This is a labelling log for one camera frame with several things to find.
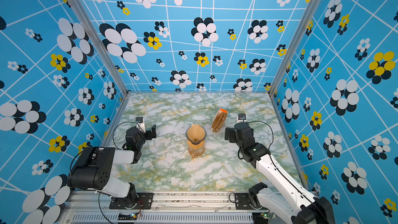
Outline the orange glass coffee carafe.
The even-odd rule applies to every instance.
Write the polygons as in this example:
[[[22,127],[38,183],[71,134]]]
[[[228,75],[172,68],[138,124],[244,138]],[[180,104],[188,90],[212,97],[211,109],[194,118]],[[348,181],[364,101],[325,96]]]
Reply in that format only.
[[[194,159],[195,157],[198,157],[202,155],[205,151],[205,145],[204,142],[194,145],[191,142],[188,141],[188,152],[191,155],[191,158]]]

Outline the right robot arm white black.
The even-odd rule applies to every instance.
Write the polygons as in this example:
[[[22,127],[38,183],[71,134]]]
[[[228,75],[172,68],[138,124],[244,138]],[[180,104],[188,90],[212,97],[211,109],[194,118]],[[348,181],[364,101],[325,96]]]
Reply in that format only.
[[[251,208],[268,209],[287,224],[333,224],[333,207],[325,197],[318,198],[301,186],[263,144],[256,142],[254,130],[247,122],[226,128],[225,139],[238,146],[238,158],[251,164],[276,187],[274,193],[265,183],[248,191]]]

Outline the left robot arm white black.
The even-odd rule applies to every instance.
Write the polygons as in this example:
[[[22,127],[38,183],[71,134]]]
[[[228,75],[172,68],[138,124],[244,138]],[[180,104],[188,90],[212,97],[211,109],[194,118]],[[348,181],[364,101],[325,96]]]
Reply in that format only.
[[[89,147],[81,151],[78,160],[70,166],[68,185],[81,190],[98,191],[110,196],[110,209],[150,209],[153,193],[137,193],[135,185],[112,176],[117,164],[137,164],[146,141],[157,137],[156,126],[142,131],[137,124],[126,131],[125,146]]]

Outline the small green circuit board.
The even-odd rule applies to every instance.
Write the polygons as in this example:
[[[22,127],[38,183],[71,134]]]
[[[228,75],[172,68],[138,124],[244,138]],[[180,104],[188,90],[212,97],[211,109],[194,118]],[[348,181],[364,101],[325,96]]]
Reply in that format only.
[[[120,213],[118,215],[118,221],[130,221],[137,220],[138,216],[135,213]]]

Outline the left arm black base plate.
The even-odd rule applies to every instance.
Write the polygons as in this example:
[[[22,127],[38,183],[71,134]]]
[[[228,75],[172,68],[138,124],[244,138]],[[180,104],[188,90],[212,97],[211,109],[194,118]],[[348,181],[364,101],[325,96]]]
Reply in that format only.
[[[110,209],[151,209],[153,192],[139,192],[133,198],[111,198]]]

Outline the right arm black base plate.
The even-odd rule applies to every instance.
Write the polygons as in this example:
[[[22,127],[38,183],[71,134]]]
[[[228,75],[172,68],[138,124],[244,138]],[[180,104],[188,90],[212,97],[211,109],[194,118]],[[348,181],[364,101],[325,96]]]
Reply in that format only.
[[[251,204],[249,193],[235,193],[234,201],[237,210],[255,210]]]

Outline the aluminium front rail frame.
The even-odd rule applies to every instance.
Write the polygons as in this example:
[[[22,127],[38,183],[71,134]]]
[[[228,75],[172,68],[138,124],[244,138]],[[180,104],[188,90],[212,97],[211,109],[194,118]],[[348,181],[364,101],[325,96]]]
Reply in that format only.
[[[88,191],[72,194],[60,224],[283,224],[268,209],[237,210],[234,194],[246,191],[153,191],[151,209],[110,209],[110,197]],[[137,220],[118,221],[120,213]]]

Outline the left aluminium corner post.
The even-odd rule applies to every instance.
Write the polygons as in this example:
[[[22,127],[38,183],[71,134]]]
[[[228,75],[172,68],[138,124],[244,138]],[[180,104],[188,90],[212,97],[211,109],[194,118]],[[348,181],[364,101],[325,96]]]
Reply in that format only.
[[[98,52],[99,57],[104,62],[104,65],[108,69],[110,75],[114,79],[116,85],[119,87],[121,93],[124,97],[128,96],[128,90],[124,82],[122,81],[121,76],[116,71],[115,64],[113,63],[111,57],[109,56],[106,48],[104,47],[99,35],[94,28],[87,11],[84,9],[80,0],[68,0],[72,6],[72,10],[74,11],[75,15],[77,16],[78,20],[84,27],[85,31],[87,32],[89,38],[92,40],[92,43],[95,49]]]

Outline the aluminium corner post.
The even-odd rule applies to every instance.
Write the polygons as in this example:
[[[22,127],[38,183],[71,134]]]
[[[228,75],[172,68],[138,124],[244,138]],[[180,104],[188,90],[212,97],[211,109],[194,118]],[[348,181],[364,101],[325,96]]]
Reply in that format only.
[[[111,57],[109,56],[106,48],[104,47],[99,35],[94,28],[87,11],[84,9],[80,0],[68,0],[72,6],[72,10],[74,11],[75,15],[77,16],[78,20],[84,27],[85,31],[87,32],[89,38],[92,40],[92,43],[95,49],[98,52],[99,57],[104,62],[104,65],[108,69],[110,75],[114,79],[116,85],[119,87],[121,93],[124,97],[128,96],[128,90],[124,82],[122,81],[121,76],[116,71],[115,64],[113,63]]]
[[[314,15],[315,11],[317,10],[320,2],[321,2],[321,0],[310,0],[310,2],[307,4],[307,7],[303,13],[303,16],[302,16],[300,22],[298,23],[298,26],[297,26],[297,28],[294,32],[294,35],[291,39],[291,42],[288,46],[287,54],[282,59],[282,62],[281,62],[280,66],[278,68],[278,71],[274,77],[271,89],[269,91],[270,96],[272,96],[275,93],[275,91],[278,89],[278,86],[284,76],[285,69],[287,68],[291,59],[293,58],[294,52],[297,50],[297,48],[304,36],[305,29],[306,29],[307,25],[309,24],[309,22],[312,20],[312,17]]]

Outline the right aluminium corner post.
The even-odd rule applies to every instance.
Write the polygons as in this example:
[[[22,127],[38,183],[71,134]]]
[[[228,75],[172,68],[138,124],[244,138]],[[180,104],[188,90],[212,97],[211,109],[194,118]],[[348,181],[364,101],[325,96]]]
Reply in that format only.
[[[287,54],[282,59],[282,62],[281,62],[280,66],[278,68],[278,71],[274,77],[271,89],[269,91],[270,96],[272,96],[275,93],[275,91],[278,89],[278,86],[284,76],[285,69],[287,68],[291,59],[293,58],[294,52],[297,50],[297,48],[304,36],[305,29],[306,29],[307,25],[309,24],[309,22],[312,20],[312,17],[314,15],[315,11],[317,10],[320,2],[321,2],[321,0],[310,0],[310,2],[307,4],[307,7],[303,13],[303,16],[302,16],[300,22],[298,23],[298,26],[297,26],[297,28],[294,32],[294,35],[291,39],[291,42],[288,46]]]

